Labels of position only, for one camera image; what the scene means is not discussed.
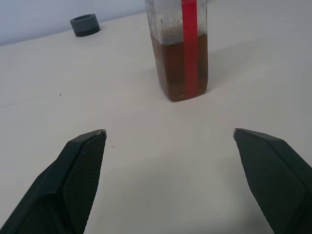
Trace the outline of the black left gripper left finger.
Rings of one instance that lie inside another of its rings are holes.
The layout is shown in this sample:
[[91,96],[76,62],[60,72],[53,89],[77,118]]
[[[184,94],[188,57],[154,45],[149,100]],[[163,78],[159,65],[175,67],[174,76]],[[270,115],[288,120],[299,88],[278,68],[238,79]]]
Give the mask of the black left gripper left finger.
[[82,234],[98,189],[107,133],[95,130],[66,143],[32,183],[2,234]]

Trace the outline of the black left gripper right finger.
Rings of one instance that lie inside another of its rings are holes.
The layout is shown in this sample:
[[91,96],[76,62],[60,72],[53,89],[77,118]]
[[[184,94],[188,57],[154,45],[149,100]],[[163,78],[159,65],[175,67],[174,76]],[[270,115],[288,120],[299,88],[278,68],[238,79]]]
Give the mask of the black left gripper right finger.
[[312,232],[312,168],[284,140],[234,130],[249,188],[275,234]]

